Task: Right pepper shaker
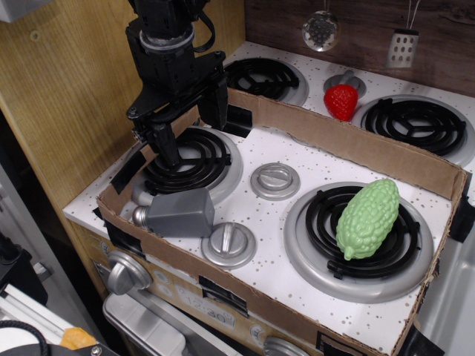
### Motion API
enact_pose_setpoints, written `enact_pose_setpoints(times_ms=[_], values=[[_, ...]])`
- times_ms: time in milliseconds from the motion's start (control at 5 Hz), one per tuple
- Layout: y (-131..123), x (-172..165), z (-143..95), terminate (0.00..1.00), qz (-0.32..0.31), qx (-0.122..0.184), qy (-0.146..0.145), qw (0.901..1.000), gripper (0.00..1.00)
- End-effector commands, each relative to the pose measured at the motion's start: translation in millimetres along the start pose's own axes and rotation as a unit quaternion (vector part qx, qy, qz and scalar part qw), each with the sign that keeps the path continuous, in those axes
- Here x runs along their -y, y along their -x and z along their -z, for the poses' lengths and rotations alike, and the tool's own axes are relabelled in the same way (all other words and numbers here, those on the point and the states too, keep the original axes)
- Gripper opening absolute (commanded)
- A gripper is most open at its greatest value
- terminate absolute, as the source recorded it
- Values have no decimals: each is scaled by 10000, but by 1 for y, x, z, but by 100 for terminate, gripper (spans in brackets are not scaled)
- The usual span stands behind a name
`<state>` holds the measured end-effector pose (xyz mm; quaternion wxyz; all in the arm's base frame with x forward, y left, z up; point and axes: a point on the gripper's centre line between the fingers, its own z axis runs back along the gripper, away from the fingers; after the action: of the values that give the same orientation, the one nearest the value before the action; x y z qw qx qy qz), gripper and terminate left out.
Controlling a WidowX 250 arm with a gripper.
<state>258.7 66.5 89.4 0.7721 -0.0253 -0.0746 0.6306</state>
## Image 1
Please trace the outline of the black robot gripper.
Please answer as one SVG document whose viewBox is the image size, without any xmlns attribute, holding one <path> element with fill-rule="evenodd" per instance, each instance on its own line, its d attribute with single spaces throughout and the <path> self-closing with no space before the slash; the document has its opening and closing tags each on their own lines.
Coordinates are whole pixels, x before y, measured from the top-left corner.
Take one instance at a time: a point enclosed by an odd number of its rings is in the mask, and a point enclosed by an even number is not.
<svg viewBox="0 0 475 356">
<path fill-rule="evenodd" d="M 149 140 L 152 150 L 172 168 L 180 163 L 170 124 L 197 106 L 200 118 L 212 128 L 223 130 L 227 123 L 228 88 L 223 60 L 215 51 L 196 57 L 192 45 L 194 28 L 189 25 L 181 37 L 153 42 L 145 36 L 140 21 L 125 30 L 142 90 L 127 111 L 139 140 Z"/>
</svg>

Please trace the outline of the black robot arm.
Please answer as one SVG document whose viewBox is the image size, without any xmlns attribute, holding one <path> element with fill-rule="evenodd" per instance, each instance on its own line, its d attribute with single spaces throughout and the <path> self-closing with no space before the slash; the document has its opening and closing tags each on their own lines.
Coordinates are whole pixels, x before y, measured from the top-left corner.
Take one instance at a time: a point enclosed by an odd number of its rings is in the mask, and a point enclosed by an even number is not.
<svg viewBox="0 0 475 356">
<path fill-rule="evenodd" d="M 125 33 L 142 90 L 127 111 L 138 140 L 169 167 L 180 163 L 174 120 L 197 107 L 218 130 L 227 122 L 225 53 L 211 52 L 215 29 L 205 1 L 131 1 Z"/>
</svg>

